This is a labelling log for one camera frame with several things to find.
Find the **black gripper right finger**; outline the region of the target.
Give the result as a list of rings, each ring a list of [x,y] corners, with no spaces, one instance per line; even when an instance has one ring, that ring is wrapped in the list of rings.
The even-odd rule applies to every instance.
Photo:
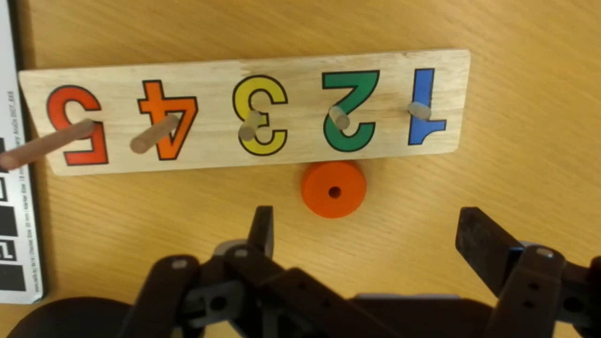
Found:
[[[515,264],[528,251],[526,243],[479,206],[461,210],[455,247],[496,296],[502,294]]]

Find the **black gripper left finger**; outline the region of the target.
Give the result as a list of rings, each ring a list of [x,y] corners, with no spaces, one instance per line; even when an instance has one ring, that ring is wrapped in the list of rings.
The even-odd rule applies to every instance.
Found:
[[[275,253],[275,208],[273,206],[256,208],[252,227],[248,232],[248,242],[267,257]]]

